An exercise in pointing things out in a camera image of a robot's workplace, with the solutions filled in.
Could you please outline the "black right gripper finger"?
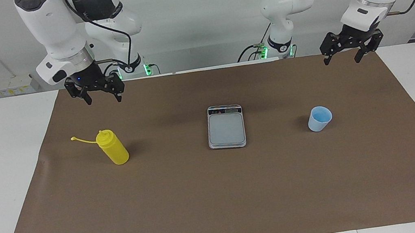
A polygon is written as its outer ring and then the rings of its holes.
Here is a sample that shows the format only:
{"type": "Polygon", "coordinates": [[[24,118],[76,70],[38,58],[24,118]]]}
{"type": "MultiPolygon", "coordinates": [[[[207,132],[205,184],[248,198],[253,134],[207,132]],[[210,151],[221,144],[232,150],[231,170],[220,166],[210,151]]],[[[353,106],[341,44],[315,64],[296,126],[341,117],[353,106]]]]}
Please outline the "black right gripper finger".
{"type": "Polygon", "coordinates": [[[70,77],[66,78],[64,81],[64,87],[72,98],[80,98],[85,101],[87,105],[92,104],[92,98],[87,91],[88,87],[77,86],[70,77]]]}
{"type": "Polygon", "coordinates": [[[122,94],[125,89],[125,84],[123,83],[120,75],[116,72],[112,73],[111,75],[105,76],[104,79],[104,92],[114,95],[117,102],[121,102],[122,94]]]}

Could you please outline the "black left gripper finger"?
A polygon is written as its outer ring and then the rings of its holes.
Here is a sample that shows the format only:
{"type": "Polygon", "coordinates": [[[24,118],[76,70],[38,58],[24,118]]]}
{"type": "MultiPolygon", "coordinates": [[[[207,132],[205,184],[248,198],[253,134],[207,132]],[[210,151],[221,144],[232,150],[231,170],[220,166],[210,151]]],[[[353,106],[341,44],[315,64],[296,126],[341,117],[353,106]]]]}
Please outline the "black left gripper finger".
{"type": "Polygon", "coordinates": [[[323,55],[323,62],[325,65],[329,65],[332,57],[345,49],[341,43],[341,36],[332,32],[327,33],[323,42],[320,45],[320,52],[323,55]]]}
{"type": "Polygon", "coordinates": [[[363,56],[369,52],[376,52],[378,46],[380,45],[383,38],[383,33],[381,30],[375,30],[369,38],[366,39],[356,39],[356,44],[359,47],[354,60],[356,63],[361,62],[363,56]]]}

